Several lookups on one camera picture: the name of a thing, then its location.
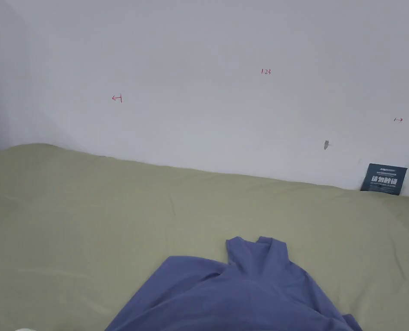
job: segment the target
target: sign with chinese text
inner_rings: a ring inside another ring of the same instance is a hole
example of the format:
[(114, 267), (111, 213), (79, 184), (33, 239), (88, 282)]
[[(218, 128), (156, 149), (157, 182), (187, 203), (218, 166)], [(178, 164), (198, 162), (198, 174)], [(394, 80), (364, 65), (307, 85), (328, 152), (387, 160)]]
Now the sign with chinese text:
[(400, 195), (407, 168), (370, 163), (360, 190)]

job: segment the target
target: blue shirt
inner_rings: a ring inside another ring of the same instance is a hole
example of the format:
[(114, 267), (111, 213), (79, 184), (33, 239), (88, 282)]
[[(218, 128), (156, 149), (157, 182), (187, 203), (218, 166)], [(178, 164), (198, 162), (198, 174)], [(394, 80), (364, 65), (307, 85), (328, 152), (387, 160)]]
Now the blue shirt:
[(342, 316), (287, 245), (226, 241), (228, 264), (171, 256), (106, 331), (362, 331)]

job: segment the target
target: dark object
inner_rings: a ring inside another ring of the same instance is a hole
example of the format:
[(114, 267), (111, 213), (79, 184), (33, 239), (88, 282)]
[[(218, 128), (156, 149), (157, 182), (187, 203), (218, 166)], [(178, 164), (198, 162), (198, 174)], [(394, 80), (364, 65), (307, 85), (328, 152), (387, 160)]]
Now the dark object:
[(400, 195), (407, 168), (370, 163), (360, 190)]

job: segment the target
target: green bed sheet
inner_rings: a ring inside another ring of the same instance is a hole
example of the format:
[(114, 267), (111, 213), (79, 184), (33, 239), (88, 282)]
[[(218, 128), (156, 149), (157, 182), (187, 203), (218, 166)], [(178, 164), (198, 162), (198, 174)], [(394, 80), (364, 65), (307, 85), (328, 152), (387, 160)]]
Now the green bed sheet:
[(274, 237), (366, 331), (409, 330), (409, 198), (148, 165), (45, 144), (0, 152), (0, 330), (104, 330), (170, 255)]

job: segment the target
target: red arrow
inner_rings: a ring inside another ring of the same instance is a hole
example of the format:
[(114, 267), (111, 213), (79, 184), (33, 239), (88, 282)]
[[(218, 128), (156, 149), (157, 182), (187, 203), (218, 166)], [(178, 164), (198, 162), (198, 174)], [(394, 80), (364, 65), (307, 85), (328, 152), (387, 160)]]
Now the red arrow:
[(121, 93), (120, 93), (120, 97), (116, 97), (115, 95), (112, 97), (112, 99), (115, 101), (116, 99), (120, 99), (120, 102), (123, 103), (123, 100), (121, 98)]

